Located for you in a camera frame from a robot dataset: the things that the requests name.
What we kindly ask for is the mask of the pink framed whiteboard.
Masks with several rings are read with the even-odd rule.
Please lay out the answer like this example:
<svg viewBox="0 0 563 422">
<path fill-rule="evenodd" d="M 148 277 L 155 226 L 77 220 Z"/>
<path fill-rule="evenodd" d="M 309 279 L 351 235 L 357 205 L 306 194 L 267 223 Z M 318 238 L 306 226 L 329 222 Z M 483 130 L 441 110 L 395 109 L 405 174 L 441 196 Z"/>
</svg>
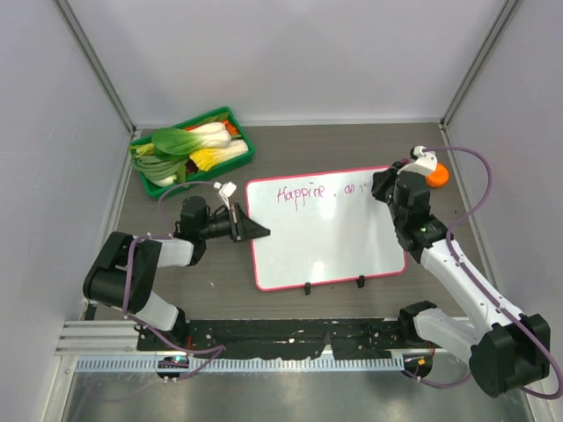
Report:
<svg viewBox="0 0 563 422">
<path fill-rule="evenodd" d="M 386 204 L 371 195 L 384 167 L 254 179 L 248 216 L 269 229 L 251 242 L 264 292 L 400 274 L 406 254 Z"/>
</svg>

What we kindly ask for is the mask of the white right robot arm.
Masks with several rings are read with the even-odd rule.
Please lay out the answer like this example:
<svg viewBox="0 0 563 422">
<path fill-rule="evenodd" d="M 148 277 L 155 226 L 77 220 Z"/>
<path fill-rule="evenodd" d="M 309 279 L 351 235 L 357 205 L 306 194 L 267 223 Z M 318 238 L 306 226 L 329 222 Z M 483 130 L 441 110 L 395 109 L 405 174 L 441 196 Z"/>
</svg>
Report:
<svg viewBox="0 0 563 422">
<path fill-rule="evenodd" d="M 371 194 L 391 213 L 398 244 L 433 274 L 468 316 L 464 324 L 430 302 L 399 312 L 398 339 L 409 347 L 440 346 L 469 368 L 490 397 L 550 374 L 549 324 L 527 316 L 489 283 L 430 210 L 430 189 L 411 164 L 396 162 L 372 176 Z"/>
</svg>

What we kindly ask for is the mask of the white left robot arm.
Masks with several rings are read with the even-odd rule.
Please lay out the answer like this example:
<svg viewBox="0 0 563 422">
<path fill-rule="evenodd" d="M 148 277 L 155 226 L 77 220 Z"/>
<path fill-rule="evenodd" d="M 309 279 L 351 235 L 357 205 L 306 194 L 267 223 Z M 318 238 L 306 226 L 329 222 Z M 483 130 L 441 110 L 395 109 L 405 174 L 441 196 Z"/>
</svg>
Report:
<svg viewBox="0 0 563 422">
<path fill-rule="evenodd" d="M 186 316 L 154 292 L 157 269 L 198 264 L 209 239 L 228 237 L 240 243 L 270 234 L 237 203 L 212 211 L 201 196 L 190 196 L 182 203 L 172 235 L 112 232 L 84 279 L 83 294 L 157 329 L 157 341 L 176 351 L 186 343 Z"/>
</svg>

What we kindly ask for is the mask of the orange tangerine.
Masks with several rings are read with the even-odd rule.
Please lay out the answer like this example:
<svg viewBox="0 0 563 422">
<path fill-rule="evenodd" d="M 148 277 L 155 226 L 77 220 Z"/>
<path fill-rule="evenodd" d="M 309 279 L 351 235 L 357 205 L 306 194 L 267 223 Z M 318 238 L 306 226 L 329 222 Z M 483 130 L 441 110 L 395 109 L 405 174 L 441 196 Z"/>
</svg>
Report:
<svg viewBox="0 0 563 422">
<path fill-rule="evenodd" d="M 426 183 L 431 188 L 442 188 L 448 184 L 449 180 L 450 173 L 441 163 L 438 163 L 435 170 L 426 176 Z"/>
</svg>

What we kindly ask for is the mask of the yellow white napa cabbage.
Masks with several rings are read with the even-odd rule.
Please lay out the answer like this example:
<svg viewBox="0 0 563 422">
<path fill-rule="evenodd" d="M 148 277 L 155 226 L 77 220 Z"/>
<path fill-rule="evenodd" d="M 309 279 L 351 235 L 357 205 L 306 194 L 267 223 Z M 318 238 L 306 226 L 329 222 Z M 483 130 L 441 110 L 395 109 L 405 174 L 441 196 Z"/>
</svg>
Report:
<svg viewBox="0 0 563 422">
<path fill-rule="evenodd" d="M 224 147 L 206 148 L 193 152 L 189 158 L 199 171 L 209 171 L 219 164 L 242 156 L 249 151 L 245 141 L 231 141 Z"/>
</svg>

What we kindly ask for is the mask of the green scallion bunch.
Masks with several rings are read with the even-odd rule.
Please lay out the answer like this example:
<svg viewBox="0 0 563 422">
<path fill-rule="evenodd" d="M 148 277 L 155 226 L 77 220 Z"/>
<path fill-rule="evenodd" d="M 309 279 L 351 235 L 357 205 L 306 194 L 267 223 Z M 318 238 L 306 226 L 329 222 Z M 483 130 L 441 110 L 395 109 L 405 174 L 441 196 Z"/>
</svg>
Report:
<svg viewBox="0 0 563 422">
<path fill-rule="evenodd" d="M 141 172 L 146 179 L 157 186 L 172 185 L 186 173 L 185 158 L 176 160 L 160 160 L 155 156 L 139 156 L 133 159 L 133 167 Z"/>
</svg>

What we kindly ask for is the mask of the green bok choy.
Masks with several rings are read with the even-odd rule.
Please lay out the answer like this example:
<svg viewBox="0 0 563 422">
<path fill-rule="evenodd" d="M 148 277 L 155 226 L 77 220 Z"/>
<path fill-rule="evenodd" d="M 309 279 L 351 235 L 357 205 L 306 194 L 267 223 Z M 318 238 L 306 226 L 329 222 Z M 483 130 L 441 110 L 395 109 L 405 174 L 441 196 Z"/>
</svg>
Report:
<svg viewBox="0 0 563 422">
<path fill-rule="evenodd" d="M 231 135 L 222 122 L 207 123 L 190 130 L 168 127 L 152 136 L 153 154 L 158 157 L 189 156 L 201 149 L 229 145 Z"/>
</svg>

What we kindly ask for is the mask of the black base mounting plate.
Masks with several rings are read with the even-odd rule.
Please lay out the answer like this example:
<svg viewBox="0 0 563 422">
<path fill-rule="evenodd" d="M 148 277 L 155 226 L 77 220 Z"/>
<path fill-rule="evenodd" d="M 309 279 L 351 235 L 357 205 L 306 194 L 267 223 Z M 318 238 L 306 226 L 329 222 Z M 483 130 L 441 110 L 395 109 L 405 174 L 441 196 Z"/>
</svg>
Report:
<svg viewBox="0 0 563 422">
<path fill-rule="evenodd" d="M 407 336 L 401 322 L 382 318 L 192 320 L 180 334 L 163 336 L 204 359 L 218 346 L 225 347 L 219 357 L 232 360 L 315 360 L 328 346 L 336 360 L 359 360 L 434 347 Z"/>
</svg>

